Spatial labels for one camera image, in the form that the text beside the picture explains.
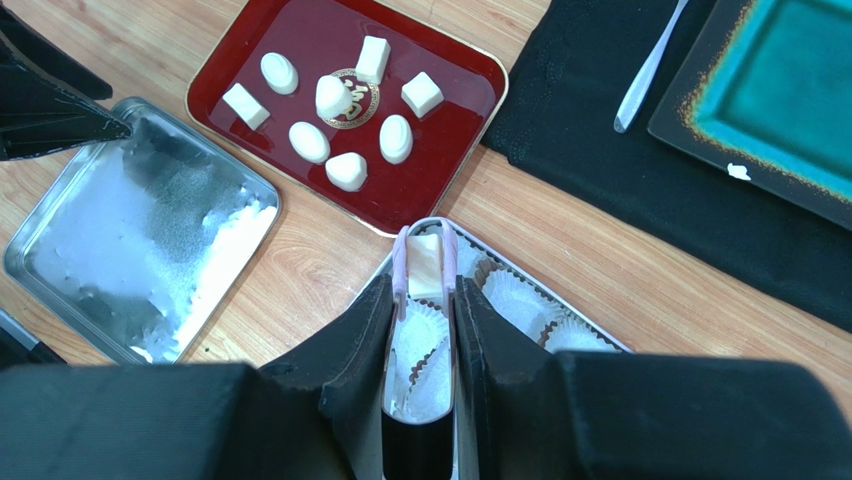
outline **teal glaze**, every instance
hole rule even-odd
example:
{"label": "teal glaze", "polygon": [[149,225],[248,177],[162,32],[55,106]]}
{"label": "teal glaze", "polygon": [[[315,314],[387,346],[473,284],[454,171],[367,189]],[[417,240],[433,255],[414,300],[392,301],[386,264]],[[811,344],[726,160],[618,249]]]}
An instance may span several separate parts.
{"label": "teal glaze", "polygon": [[756,0],[694,128],[852,198],[852,1]]}

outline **black napkin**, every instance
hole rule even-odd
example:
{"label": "black napkin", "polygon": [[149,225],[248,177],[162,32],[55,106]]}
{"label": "black napkin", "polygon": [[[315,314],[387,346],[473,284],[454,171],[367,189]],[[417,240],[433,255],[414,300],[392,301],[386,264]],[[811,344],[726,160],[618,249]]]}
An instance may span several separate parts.
{"label": "black napkin", "polygon": [[654,139],[646,128],[715,1],[693,0],[628,133],[612,124],[675,0],[553,0],[484,143],[509,163],[852,331],[852,232]]}

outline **black plate rim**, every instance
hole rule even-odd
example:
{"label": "black plate rim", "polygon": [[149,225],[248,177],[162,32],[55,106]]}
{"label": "black plate rim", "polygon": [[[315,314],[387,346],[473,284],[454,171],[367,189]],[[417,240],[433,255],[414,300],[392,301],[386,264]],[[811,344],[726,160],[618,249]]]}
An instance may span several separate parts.
{"label": "black plate rim", "polygon": [[717,1],[674,80],[657,105],[648,133],[658,140],[724,171],[730,163],[748,169],[750,183],[852,230],[852,198],[829,192],[809,179],[782,170],[745,152],[702,139],[684,118],[683,105],[694,98],[735,41],[741,22],[760,0]]}

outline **teal plate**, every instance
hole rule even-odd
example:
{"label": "teal plate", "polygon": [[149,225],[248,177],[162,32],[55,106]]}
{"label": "teal plate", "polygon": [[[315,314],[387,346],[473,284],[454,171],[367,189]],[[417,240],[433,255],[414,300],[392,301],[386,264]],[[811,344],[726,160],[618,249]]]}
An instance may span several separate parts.
{"label": "teal plate", "polygon": [[852,230],[851,129],[850,0],[719,1],[648,127]]}

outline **gold emblem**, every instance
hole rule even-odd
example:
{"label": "gold emblem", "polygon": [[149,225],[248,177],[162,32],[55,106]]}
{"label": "gold emblem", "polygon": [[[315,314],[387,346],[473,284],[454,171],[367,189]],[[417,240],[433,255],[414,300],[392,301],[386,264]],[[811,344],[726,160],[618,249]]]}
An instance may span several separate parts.
{"label": "gold emblem", "polygon": [[343,85],[352,92],[352,105],[343,114],[323,121],[339,130],[349,130],[367,123],[379,109],[379,86],[359,81],[355,77],[354,68],[338,70],[331,76],[341,79]]}

